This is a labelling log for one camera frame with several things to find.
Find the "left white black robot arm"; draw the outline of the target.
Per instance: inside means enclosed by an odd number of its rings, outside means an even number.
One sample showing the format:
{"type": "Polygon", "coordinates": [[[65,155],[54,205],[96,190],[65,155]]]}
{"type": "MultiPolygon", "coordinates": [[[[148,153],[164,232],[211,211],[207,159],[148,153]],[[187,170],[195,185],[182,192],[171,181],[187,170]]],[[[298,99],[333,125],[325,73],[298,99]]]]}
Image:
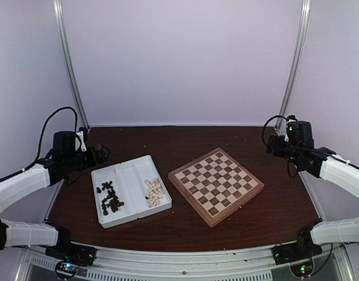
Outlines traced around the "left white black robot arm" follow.
{"type": "MultiPolygon", "coordinates": [[[[0,214],[26,196],[68,178],[72,172],[105,163],[111,150],[99,143],[86,146],[82,131],[60,131],[53,136],[53,146],[46,157],[30,167],[0,179],[0,214]]],[[[12,222],[0,217],[0,251],[16,246],[47,246],[64,260],[76,255],[67,229],[47,223],[12,222]]]]}

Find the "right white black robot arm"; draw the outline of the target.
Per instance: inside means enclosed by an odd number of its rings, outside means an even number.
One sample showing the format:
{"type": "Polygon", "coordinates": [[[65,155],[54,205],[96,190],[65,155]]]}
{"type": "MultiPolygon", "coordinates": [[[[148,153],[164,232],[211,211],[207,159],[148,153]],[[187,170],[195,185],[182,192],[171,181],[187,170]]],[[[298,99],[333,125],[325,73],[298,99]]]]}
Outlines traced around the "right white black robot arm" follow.
{"type": "MultiPolygon", "coordinates": [[[[310,122],[300,121],[293,115],[283,120],[285,133],[268,138],[265,132],[261,133],[266,152],[286,160],[291,178],[296,176],[291,171],[294,167],[297,173],[307,173],[324,185],[335,187],[337,195],[354,197],[359,201],[359,167],[329,148],[316,148],[310,122]]],[[[302,259],[315,246],[324,244],[359,245],[359,215],[307,224],[298,231],[292,253],[302,259]]]]}

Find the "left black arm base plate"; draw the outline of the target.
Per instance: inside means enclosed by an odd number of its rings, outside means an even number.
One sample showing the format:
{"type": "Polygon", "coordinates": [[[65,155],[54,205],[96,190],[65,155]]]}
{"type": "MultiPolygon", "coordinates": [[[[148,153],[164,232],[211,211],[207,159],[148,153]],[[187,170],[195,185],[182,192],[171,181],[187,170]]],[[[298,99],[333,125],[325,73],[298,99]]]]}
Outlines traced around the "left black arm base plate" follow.
{"type": "Polygon", "coordinates": [[[78,266],[93,266],[97,249],[90,246],[70,244],[68,250],[56,246],[46,246],[45,255],[78,266]]]}

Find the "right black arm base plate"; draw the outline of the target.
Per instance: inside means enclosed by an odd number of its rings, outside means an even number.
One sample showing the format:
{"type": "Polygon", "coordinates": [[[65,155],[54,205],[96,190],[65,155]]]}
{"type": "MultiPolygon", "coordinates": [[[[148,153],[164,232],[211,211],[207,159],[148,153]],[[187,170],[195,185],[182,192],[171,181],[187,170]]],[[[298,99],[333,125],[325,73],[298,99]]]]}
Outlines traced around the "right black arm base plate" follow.
{"type": "Polygon", "coordinates": [[[300,249],[297,242],[276,244],[272,248],[273,258],[277,265],[310,259],[320,255],[322,252],[322,248],[319,245],[311,246],[309,249],[300,249]]]}

